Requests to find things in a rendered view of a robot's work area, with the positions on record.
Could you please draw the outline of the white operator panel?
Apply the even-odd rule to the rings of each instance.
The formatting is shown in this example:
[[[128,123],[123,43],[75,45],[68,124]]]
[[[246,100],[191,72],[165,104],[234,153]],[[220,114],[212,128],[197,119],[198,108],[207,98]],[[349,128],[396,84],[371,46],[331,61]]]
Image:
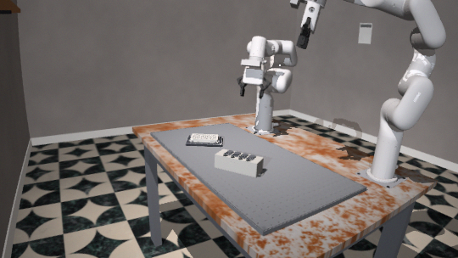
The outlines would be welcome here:
[[[223,149],[215,154],[215,168],[246,176],[262,176],[264,157]]]

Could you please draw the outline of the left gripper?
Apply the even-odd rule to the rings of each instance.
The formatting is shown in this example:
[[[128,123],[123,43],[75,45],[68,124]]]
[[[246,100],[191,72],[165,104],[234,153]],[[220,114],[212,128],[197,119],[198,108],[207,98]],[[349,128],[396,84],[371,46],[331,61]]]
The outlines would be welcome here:
[[[317,20],[319,19],[321,8],[325,7],[322,4],[312,1],[304,1],[304,3],[306,4],[306,8],[300,27],[303,31],[301,30],[300,32],[296,46],[299,48],[306,49],[310,37],[310,31],[312,31],[312,34],[315,33]]]

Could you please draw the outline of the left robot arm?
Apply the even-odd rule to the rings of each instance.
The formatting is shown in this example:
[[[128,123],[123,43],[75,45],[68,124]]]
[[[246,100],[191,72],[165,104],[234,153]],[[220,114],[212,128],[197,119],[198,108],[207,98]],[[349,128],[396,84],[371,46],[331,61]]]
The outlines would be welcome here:
[[[431,0],[344,1],[375,8],[403,20],[414,20],[417,25],[410,35],[413,59],[398,85],[403,98],[391,98],[383,103],[373,162],[366,171],[375,181],[396,182],[394,173],[404,130],[418,122],[433,98],[434,87],[429,77],[436,64],[435,49],[441,48],[446,40],[445,28]]]

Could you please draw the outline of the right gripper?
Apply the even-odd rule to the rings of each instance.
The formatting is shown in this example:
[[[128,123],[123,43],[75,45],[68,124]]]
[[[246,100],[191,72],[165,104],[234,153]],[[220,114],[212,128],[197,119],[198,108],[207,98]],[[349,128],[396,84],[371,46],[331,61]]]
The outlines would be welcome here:
[[[248,67],[248,68],[247,68]],[[243,83],[241,84],[241,80]],[[266,85],[265,85],[266,81]],[[264,82],[264,85],[262,85]],[[260,87],[259,98],[263,98],[264,91],[268,86],[270,86],[270,82],[265,78],[265,66],[261,64],[261,68],[259,67],[249,67],[246,66],[243,76],[237,78],[237,83],[241,87],[240,96],[244,96],[245,87],[247,85],[251,86],[258,86]],[[263,87],[262,87],[263,86]]]

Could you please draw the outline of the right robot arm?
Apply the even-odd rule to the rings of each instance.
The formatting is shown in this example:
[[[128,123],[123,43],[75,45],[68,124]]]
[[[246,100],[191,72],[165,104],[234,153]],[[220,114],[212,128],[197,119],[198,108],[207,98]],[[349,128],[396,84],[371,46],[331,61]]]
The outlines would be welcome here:
[[[293,75],[290,70],[284,70],[282,66],[294,67],[297,64],[296,48],[292,41],[266,40],[262,36],[255,36],[249,42],[247,51],[248,54],[250,51],[249,59],[242,59],[242,66],[261,68],[261,64],[267,64],[265,57],[270,57],[270,69],[265,73],[265,78],[271,84],[264,91],[262,99],[259,98],[260,87],[256,86],[255,126],[252,126],[252,130],[263,133],[274,132],[273,127],[278,126],[278,123],[273,124],[272,122],[274,100],[271,93],[285,93],[287,91]]]

